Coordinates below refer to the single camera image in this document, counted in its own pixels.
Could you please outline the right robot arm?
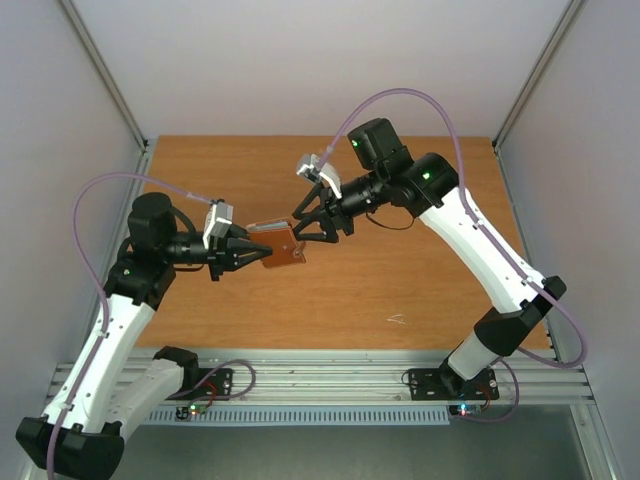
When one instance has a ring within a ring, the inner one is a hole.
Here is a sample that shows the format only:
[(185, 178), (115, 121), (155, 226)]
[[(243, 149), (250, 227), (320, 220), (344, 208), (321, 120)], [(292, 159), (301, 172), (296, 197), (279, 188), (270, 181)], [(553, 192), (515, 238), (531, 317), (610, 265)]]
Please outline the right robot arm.
[(491, 301), (473, 331), (442, 362), (435, 387), (448, 398), (473, 389), (478, 375), (514, 353), (566, 291), (557, 276), (544, 277), (496, 232), (460, 185), (458, 173), (437, 153), (418, 160), (385, 118), (368, 121), (348, 138), (365, 174), (341, 182), (315, 154), (296, 173), (313, 187), (293, 212), (300, 241), (335, 243), (354, 232), (354, 220), (390, 204), (406, 209), (434, 231), (479, 281)]

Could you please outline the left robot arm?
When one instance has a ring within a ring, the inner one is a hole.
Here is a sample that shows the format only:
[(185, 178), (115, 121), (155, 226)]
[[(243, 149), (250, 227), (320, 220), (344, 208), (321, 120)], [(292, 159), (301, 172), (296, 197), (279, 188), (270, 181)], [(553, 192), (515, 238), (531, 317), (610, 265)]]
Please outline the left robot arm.
[(198, 231), (168, 195), (136, 198), (128, 237), (105, 283), (101, 307), (63, 386), (38, 417), (25, 417), (16, 440), (50, 477), (108, 479), (126, 442), (151, 411), (176, 395), (195, 395), (203, 381), (195, 353), (166, 346), (121, 392), (118, 377), (180, 269), (205, 266), (212, 280), (271, 255), (231, 220), (232, 208), (215, 202)]

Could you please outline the brown leather card holder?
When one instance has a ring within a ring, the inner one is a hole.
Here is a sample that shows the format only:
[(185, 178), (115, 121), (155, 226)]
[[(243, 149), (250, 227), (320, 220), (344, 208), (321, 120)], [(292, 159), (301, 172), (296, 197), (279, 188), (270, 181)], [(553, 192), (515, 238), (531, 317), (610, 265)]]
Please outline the brown leather card holder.
[(261, 260), (267, 269), (301, 265), (306, 262), (305, 242), (296, 239), (287, 218), (249, 224), (246, 227), (253, 243), (271, 248), (272, 253)]

